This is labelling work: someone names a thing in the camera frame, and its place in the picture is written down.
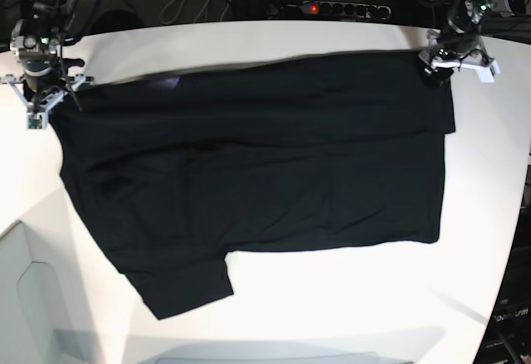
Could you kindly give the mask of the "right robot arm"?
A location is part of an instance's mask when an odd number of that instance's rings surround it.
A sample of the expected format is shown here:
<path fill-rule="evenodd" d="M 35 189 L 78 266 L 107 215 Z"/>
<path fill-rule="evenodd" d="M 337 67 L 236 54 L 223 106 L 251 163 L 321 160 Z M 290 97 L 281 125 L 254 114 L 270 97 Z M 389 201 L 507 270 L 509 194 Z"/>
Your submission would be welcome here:
<path fill-rule="evenodd" d="M 70 76 L 70 68 L 82 68 L 85 61 L 64 56 L 64 50 L 77 44 L 90 30 L 103 4 L 103 0 L 95 0 L 84 26 L 73 33 L 79 1 L 32 0 L 31 9 L 12 30 L 10 50 L 22 74 L 6 75 L 1 82 L 19 94 L 32 116 L 51 110 L 66 96 L 75 99 L 79 87 L 93 81 L 85 75 Z"/>

